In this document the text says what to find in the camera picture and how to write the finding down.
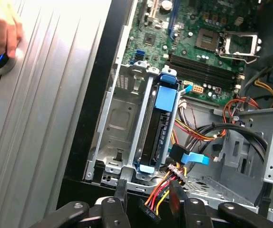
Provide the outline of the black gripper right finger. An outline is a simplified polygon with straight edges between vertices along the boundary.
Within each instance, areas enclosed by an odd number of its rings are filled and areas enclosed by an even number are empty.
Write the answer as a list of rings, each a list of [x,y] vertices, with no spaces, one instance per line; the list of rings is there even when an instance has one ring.
[[[267,218],[234,202],[212,209],[197,198],[189,198],[177,181],[170,182],[169,205],[179,228],[273,228]]]

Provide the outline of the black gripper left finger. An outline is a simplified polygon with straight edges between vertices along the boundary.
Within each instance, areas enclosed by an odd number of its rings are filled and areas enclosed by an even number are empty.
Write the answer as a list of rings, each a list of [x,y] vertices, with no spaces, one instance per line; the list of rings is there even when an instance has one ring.
[[[120,179],[114,196],[99,198],[93,207],[72,201],[48,214],[32,228],[129,228],[127,181]]]

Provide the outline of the person's hand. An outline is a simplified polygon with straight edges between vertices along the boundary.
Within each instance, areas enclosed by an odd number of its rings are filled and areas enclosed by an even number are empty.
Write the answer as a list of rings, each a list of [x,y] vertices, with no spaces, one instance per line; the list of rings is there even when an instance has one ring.
[[[14,58],[22,36],[22,23],[12,2],[0,0],[0,55],[7,54],[9,58]]]

